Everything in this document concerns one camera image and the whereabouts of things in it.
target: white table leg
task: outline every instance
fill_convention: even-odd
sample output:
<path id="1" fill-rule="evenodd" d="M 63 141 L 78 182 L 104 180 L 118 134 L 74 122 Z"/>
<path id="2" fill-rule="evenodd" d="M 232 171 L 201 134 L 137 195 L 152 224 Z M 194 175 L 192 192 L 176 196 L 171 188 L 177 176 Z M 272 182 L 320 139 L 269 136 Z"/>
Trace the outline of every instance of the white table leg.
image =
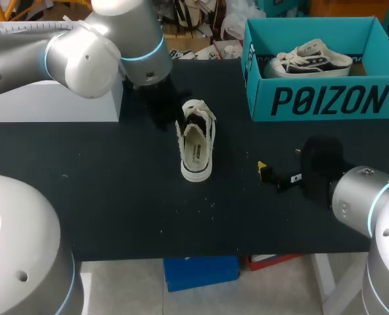
<path id="1" fill-rule="evenodd" d="M 336 287 L 327 254 L 313 256 L 313 266 L 323 302 L 323 315 L 341 315 L 361 291 L 367 256 L 368 253 L 358 254 Z"/>

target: red box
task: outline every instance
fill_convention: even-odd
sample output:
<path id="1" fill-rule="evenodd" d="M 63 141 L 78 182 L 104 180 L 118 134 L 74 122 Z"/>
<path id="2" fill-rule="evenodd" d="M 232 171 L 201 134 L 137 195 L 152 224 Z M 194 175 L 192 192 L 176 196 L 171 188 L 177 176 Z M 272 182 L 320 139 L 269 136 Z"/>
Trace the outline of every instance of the red box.
<path id="1" fill-rule="evenodd" d="M 294 258 L 299 257 L 299 256 L 302 256 L 302 255 L 301 254 L 275 255 L 273 257 L 270 257 L 268 259 L 264 259 L 264 260 L 258 261 L 258 262 L 252 262 L 251 256 L 246 256 L 246 262 L 252 271 L 256 271 L 259 269 L 263 269 L 263 268 L 272 266 L 274 264 L 279 264 L 279 263 L 282 263 L 284 261 L 289 261 L 289 260 L 294 259 Z"/>

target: black and white sneaker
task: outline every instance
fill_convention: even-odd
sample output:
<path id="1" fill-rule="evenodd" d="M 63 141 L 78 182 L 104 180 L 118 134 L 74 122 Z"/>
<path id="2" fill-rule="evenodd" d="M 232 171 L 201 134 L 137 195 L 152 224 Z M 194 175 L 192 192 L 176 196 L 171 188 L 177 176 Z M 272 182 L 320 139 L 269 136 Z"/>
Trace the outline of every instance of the black and white sneaker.
<path id="1" fill-rule="evenodd" d="M 212 172 L 215 140 L 215 115 L 203 100 L 189 100 L 183 105 L 184 126 L 177 128 L 181 156 L 181 174 L 191 182 L 202 182 Z"/>
<path id="2" fill-rule="evenodd" d="M 331 51 L 321 39 L 314 39 L 289 53 L 281 52 L 265 67 L 265 77 L 344 77 L 352 58 Z"/>

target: shoe tongue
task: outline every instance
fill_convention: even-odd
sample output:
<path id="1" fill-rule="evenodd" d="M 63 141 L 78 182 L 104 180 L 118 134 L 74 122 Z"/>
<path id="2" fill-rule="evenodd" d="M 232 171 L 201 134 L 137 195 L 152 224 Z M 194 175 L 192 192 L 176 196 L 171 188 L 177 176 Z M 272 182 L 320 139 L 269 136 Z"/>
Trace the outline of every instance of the shoe tongue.
<path id="1" fill-rule="evenodd" d="M 324 42 L 321 39 L 314 39 L 298 47 L 297 54 L 301 57 L 307 56 L 319 56 L 322 54 L 322 50 L 326 48 Z"/>
<path id="2" fill-rule="evenodd" d="M 200 128 L 200 130 L 203 132 L 204 137 L 206 138 L 206 120 L 199 115 L 196 114 L 190 114 L 186 118 L 186 127 L 185 130 L 189 125 L 196 125 Z"/>

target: shoe sole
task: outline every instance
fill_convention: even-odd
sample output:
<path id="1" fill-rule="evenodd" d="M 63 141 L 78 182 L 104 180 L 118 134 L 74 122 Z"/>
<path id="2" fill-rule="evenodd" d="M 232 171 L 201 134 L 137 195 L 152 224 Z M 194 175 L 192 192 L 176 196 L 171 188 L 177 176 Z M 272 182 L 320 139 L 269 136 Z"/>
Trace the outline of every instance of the shoe sole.
<path id="1" fill-rule="evenodd" d="M 351 67 L 339 70 L 331 70 L 324 72 L 313 72 L 313 73 L 282 73 L 276 72 L 272 67 L 265 67 L 263 72 L 265 78 L 267 79 L 278 79 L 278 78 L 295 78 L 295 77 L 347 77 L 349 75 Z"/>
<path id="2" fill-rule="evenodd" d="M 212 148 L 210 149 L 211 151 L 210 151 L 208 166 L 205 168 L 203 172 L 192 173 L 184 167 L 183 161 L 181 161 L 180 163 L 181 174 L 189 182 L 203 182 L 204 180 L 208 179 L 209 176 L 212 174 L 212 153 L 213 153 L 213 147 L 215 141 L 215 132 L 216 132 L 215 121 L 212 120 L 212 139 L 211 139 Z"/>

